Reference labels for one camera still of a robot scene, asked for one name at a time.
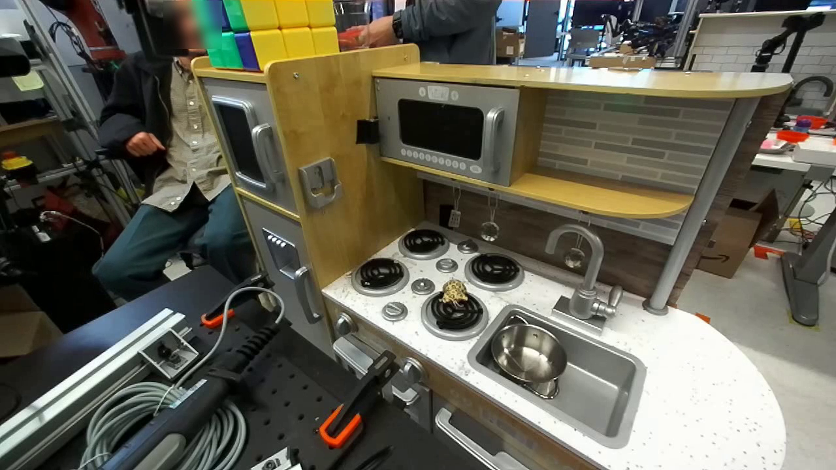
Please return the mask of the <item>small brown stove object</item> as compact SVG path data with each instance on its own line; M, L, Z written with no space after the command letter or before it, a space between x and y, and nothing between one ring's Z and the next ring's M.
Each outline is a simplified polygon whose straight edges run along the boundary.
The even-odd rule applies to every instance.
M448 279L444 286L442 286L442 302L444 304L460 304L468 299L468 286L460 281L460 279Z

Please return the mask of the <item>stainless steel pot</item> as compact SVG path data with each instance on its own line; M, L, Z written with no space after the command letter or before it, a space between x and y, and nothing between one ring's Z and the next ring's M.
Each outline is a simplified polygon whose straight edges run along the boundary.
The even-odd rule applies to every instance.
M551 400L566 368L561 342L542 325L528 320L503 323L491 339L494 364L536 397Z

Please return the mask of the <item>black burner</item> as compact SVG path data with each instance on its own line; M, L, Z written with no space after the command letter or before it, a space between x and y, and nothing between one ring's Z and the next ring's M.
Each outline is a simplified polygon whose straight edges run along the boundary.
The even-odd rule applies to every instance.
M444 256L447 247L447 238L427 227L416 227L399 240L399 252L418 261Z
M437 291L423 302L420 320L442 339L469 339L484 330L489 313L473 295L456 302L444 302L442 291Z
M519 262L501 252L477 252L468 261L465 277L484 290L511 290L523 281Z
M408 268L397 257L367 257L353 274L353 286L362 295L391 295L408 281Z

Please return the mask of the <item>hanging toy ladle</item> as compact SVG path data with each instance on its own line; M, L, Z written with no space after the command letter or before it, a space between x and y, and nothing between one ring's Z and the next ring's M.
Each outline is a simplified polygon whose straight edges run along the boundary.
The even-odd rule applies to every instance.
M481 235L486 243L495 243L495 240L498 240L498 232L501 232L501 227L498 227L498 222L495 222L498 198L491 196L491 198L486 201L486 209L489 209L489 217L481 222L477 235Z

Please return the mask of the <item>wooden toy kitchen set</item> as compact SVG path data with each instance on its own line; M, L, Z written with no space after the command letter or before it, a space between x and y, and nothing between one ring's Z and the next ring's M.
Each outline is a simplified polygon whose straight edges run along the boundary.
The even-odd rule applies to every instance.
M416 360L437 407L434 419L465 415L498 439L489 466L557 470L568 462L602 470L781 470L785 424L781 407L746 355L702 317L673 307L643 307L653 291L702 168L734 98L757 110L738 144L760 140L788 89L784 73L673 73L593 68L508 68L426 63L410 44L293 56L258 73L196 68L205 78L258 82L277 119L293 205L235 185L258 261L285 266L280 238L295 240L310 277L297 329L318 350L383 347ZM518 89L519 111L511 182L495 185L380 154L376 78ZM495 196L495 243L477 235ZM602 240L596 295L625 290L617 316L593 330L554 309L583 281L591 247L563 235L583 223ZM408 257L399 240L439 230L448 247ZM519 262L511 290L484 290L465 277L477 252ZM408 281L391 295L362 295L353 274L367 257L397 257ZM644 364L629 441L602 447L477 373L468 355L486 334L442 339L420 309L448 279L486 304L489 323L507 307L532 309L558 325L635 355Z

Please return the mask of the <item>back right black burner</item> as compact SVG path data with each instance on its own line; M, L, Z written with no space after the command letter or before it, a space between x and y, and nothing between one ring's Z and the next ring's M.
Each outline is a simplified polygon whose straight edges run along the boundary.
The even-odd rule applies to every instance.
M501 252L477 252L468 261L465 277L484 290L511 290L523 281L519 262Z

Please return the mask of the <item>grey toy microwave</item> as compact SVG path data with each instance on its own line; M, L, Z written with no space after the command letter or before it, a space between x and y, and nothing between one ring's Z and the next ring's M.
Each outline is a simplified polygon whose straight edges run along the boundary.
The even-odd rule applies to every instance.
M380 154L484 182L511 182L518 89L376 78Z

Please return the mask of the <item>silver toy faucet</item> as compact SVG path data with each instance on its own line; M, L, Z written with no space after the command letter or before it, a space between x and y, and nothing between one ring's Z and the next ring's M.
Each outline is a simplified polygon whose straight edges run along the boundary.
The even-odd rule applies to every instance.
M572 290L572 295L561 295L554 302L554 309L576 323L585 323L593 330L602 330L605 320L617 316L625 290L613 285L609 291L609 299L600 299L596 295L596 281L602 266L602 240L583 223L561 223L551 230L542 251L554 252L563 235L576 235L580 240L585 240L591 247L591 256L583 270L583 281Z

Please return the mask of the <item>orange black bar clamp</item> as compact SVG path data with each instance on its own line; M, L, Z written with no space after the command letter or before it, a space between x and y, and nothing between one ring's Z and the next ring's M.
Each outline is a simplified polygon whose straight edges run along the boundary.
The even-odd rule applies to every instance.
M316 435L326 448L344 448L362 430L362 415L376 403L380 386L391 373L395 355L380 351L367 364L353 393L318 422Z

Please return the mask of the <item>standing person grey jacket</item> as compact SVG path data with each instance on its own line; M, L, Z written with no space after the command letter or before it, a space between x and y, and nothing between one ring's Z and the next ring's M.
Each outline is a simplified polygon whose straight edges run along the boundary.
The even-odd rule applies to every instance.
M410 0L357 31L359 46L410 41L427 63L491 65L498 0Z

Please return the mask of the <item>grey toy oven door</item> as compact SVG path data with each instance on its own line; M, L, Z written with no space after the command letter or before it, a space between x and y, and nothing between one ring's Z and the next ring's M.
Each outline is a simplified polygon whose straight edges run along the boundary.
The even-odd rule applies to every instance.
M258 82L205 78L203 91L212 102L218 140L235 180L255 196L290 209L293 189L285 175L281 149L273 137L277 119L267 89Z

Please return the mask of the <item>yellow foam blocks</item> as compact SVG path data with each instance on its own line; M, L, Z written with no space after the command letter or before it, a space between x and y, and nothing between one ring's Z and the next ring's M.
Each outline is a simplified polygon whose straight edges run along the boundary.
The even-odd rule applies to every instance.
M269 63L333 54L333 0L241 0L258 68Z

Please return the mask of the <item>cardboard box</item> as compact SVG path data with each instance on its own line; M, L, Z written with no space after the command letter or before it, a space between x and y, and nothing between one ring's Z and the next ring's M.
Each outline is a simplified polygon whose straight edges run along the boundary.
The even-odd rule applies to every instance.
M750 247L779 218L775 192L768 189L760 201L734 198L717 218L696 268L717 277L734 277Z

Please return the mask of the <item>grey support pole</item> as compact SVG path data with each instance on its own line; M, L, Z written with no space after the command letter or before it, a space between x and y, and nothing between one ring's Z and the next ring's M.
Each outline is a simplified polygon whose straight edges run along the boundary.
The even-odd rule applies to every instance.
M734 162L734 154L736 154L736 149L751 121L754 110L757 110L754 98L734 98L730 102L729 114L724 119L724 131L711 150L711 158L702 168L700 185L696 185L695 198L685 214L685 222L676 232L676 240L665 256L660 277L659 277L653 291L643 302L643 307L647 313L663 316L668 309L673 285L690 257L690 251L695 247L700 227L707 218L707 210L711 210L715 192L717 192L717 187Z

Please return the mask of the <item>aluminium extrusion rail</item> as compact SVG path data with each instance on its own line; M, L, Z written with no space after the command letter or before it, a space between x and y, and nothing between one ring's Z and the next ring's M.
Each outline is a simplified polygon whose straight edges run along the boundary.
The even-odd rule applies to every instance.
M162 307L93 360L0 424L0 470L36 470L122 386L158 373L175 377L199 351L179 334L184 316Z

